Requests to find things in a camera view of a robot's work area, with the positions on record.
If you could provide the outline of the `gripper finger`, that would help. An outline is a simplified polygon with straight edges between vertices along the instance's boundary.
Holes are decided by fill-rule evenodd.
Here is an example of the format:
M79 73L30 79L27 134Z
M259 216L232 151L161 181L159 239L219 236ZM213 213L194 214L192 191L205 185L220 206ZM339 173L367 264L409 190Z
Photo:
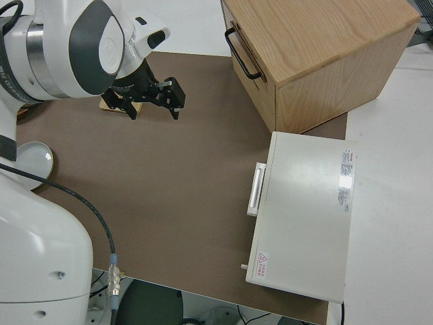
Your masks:
M154 91L154 104L168 109L173 119L177 120L185 105L185 93L176 78L169 77L163 82L155 81Z
M124 113L132 120L137 118L139 112L130 99L117 95L111 89L108 89L102 94L102 110Z

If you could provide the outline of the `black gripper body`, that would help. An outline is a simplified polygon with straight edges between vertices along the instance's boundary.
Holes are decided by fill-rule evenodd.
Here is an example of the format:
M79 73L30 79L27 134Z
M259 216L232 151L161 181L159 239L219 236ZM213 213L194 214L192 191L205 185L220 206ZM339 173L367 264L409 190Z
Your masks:
M144 102L146 90L154 88L158 80L147 62L141 65L133 73L116 79L113 83L113 91L123 98L132 99L134 102Z

